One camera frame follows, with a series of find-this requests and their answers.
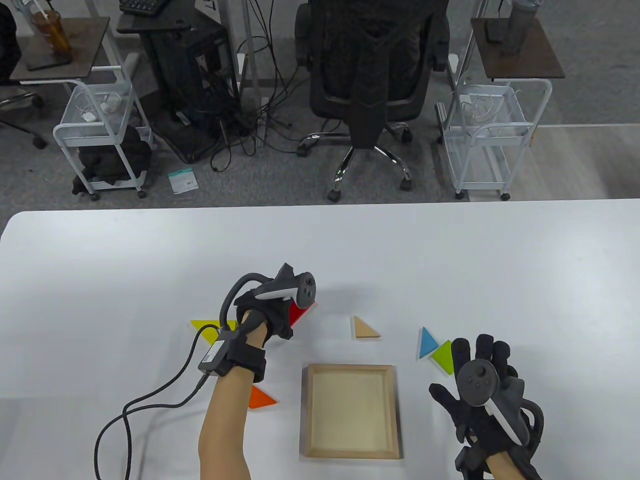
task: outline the wooden frame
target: wooden frame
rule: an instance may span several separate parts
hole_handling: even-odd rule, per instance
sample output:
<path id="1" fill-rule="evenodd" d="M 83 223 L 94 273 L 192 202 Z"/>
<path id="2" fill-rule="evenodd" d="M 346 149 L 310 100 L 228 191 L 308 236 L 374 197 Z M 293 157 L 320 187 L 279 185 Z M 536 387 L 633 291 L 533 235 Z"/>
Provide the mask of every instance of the wooden frame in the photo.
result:
<path id="1" fill-rule="evenodd" d="M 402 458 L 391 365 L 309 365 L 306 395 L 305 456 Z"/>

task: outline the black office chair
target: black office chair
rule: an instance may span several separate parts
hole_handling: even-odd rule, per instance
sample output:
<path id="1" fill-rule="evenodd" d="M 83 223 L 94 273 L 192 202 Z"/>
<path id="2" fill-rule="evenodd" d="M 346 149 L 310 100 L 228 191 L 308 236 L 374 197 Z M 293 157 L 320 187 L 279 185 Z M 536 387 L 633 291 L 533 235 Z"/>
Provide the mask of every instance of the black office chair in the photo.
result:
<path id="1" fill-rule="evenodd" d="M 405 163 L 377 145 L 383 130 L 411 142 L 403 123 L 420 115 L 431 70 L 449 56 L 449 0 L 309 0 L 296 14 L 296 60 L 311 72 L 311 110 L 343 120 L 348 134 L 318 132 L 300 142 L 304 157 L 319 140 L 348 139 L 327 198 L 340 200 L 355 150 L 375 149 L 400 166 L 402 190 L 412 188 Z M 402 129 L 400 136 L 396 130 Z"/>
<path id="2" fill-rule="evenodd" d="M 16 30 L 17 27 L 11 10 L 9 10 L 9 7 L 6 5 L 0 3 L 0 88 L 3 86 L 20 85 L 19 83 L 11 82 L 9 80 L 13 69 L 18 64 L 18 61 L 22 56 L 20 46 L 18 45 L 18 40 L 16 38 Z M 41 96 L 37 93 L 26 92 L 0 101 L 0 113 L 4 107 L 28 99 L 31 99 L 32 105 L 37 109 L 42 109 L 44 107 L 44 101 Z M 33 137 L 33 146 L 38 150 L 42 150 L 47 146 L 47 142 L 40 135 L 29 129 L 2 119 L 0 119 L 0 127 L 11 128 L 31 135 Z"/>

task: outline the gray carpet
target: gray carpet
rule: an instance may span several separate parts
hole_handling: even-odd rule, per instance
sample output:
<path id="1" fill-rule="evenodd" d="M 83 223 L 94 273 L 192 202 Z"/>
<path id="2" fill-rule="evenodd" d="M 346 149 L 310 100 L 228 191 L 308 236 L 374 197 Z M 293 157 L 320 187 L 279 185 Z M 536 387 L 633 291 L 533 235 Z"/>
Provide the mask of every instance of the gray carpet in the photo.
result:
<path id="1" fill-rule="evenodd" d="M 444 78 L 434 83 L 438 82 L 446 88 Z M 91 202 L 86 195 L 71 194 L 74 172 L 50 134 L 54 119 L 60 117 L 64 107 L 64 91 L 61 86 L 40 89 L 47 100 L 52 99 L 42 115 L 39 116 L 34 109 L 24 109 L 12 112 L 12 118 L 42 132 L 50 145 L 38 151 L 31 146 L 27 136 L 0 129 L 0 231 L 13 214 L 23 210 L 325 204 L 328 203 L 326 194 L 335 169 L 348 150 L 343 145 L 318 145 L 308 157 L 298 158 L 294 154 L 262 148 L 254 156 L 247 157 L 240 147 L 235 147 L 226 172 L 215 173 L 208 160 L 202 161 L 193 166 L 200 187 L 174 195 L 167 174 L 185 168 L 185 165 L 161 143 L 154 152 L 153 167 L 145 184 L 148 191 L 146 199 L 139 199 L 133 190 L 121 190 L 101 192 L 101 200 Z M 426 108 L 427 111 L 433 116 L 432 109 Z M 277 118 L 293 124 L 293 128 L 286 132 L 291 138 L 319 130 L 322 120 L 308 108 L 308 82 L 282 104 Z M 454 191 L 448 172 L 437 154 L 435 139 L 438 131 L 433 120 L 419 118 L 412 122 L 411 127 L 414 132 L 412 144 L 402 145 L 385 133 L 381 145 L 406 160 L 413 175 L 413 191 L 399 190 L 402 179 L 399 168 L 377 153 L 360 151 L 353 158 L 343 182 L 342 203 L 453 200 Z M 295 142 L 285 140 L 273 131 L 269 132 L 268 142 L 282 150 L 294 150 L 296 146 Z M 250 153 L 253 143 L 247 142 L 246 149 Z M 222 157 L 214 158 L 214 164 L 222 168 L 223 160 Z"/>
<path id="2" fill-rule="evenodd" d="M 498 3 L 499 0 L 491 0 L 488 16 L 496 15 Z M 640 3 L 635 0 L 620 0 L 615 4 L 596 0 L 545 2 L 540 19 L 567 78 L 554 81 L 554 95 L 543 117 L 544 124 L 638 122 L 640 90 L 636 79 L 640 77 L 637 61 L 640 47 L 633 19 L 638 18 L 639 13 Z M 472 2 L 451 0 L 448 15 L 452 52 L 462 52 L 471 14 Z M 294 70 L 291 31 L 292 26 L 274 31 L 276 56 L 285 77 Z M 269 60 L 266 52 L 260 55 L 264 56 L 259 58 L 263 72 Z M 474 56 L 468 77 L 476 83 L 487 82 L 478 55 Z M 154 88 L 152 76 L 144 64 L 136 73 L 135 83 L 141 95 Z M 59 86 L 38 89 L 47 101 L 42 116 L 30 109 L 8 115 L 42 132 L 52 142 L 51 129 L 60 118 L 65 94 Z M 531 112 L 539 92 L 523 89 L 520 95 L 523 109 Z M 415 185 L 412 192 L 398 190 L 401 175 L 388 161 L 377 154 L 359 152 L 344 181 L 342 201 L 451 201 L 451 183 L 434 144 L 437 131 L 432 107 L 436 101 L 449 98 L 444 78 L 434 75 L 422 115 L 412 122 L 413 144 L 398 145 L 387 134 L 381 140 L 382 145 L 397 152 L 412 169 Z M 287 132 L 291 138 L 319 129 L 321 120 L 308 109 L 307 84 L 283 104 L 278 117 L 294 124 L 292 131 Z M 273 132 L 269 142 L 284 150 L 295 146 L 294 142 L 279 138 Z M 33 209 L 323 204 L 333 173 L 345 153 L 346 147 L 318 146 L 307 158 L 300 159 L 265 148 L 253 157 L 246 157 L 236 148 L 232 165 L 225 173 L 214 173 L 206 161 L 199 163 L 194 171 L 200 188 L 173 195 L 167 174 L 184 165 L 161 146 L 154 154 L 154 165 L 145 186 L 148 198 L 140 200 L 133 191 L 107 191 L 100 202 L 92 203 L 85 196 L 71 195 L 74 174 L 53 142 L 41 152 L 31 146 L 27 136 L 0 129 L 0 231 L 11 215 Z"/>

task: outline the forearm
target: forearm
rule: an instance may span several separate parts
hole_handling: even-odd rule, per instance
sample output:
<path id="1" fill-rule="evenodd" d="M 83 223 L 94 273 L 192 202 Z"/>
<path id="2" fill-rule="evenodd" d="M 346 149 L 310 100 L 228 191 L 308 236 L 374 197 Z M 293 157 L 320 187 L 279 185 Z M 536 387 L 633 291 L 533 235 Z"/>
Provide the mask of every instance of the forearm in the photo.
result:
<path id="1" fill-rule="evenodd" d="M 486 459 L 486 464 L 495 480 L 525 480 L 507 452 L 490 456 Z"/>
<path id="2" fill-rule="evenodd" d="M 247 335 L 247 344 L 262 348 L 266 334 L 263 324 Z M 201 480 L 250 480 L 243 442 L 252 386 L 253 372 L 242 367 L 218 378 L 198 443 Z"/>

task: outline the beige triangle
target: beige triangle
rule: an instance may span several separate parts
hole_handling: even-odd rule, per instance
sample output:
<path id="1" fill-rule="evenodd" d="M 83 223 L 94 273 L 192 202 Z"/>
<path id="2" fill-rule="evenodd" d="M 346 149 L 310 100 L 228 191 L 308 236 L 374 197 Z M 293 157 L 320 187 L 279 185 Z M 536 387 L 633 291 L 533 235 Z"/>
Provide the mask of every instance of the beige triangle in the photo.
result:
<path id="1" fill-rule="evenodd" d="M 353 316 L 353 327 L 357 339 L 378 339 L 380 334 L 364 323 L 360 317 Z"/>

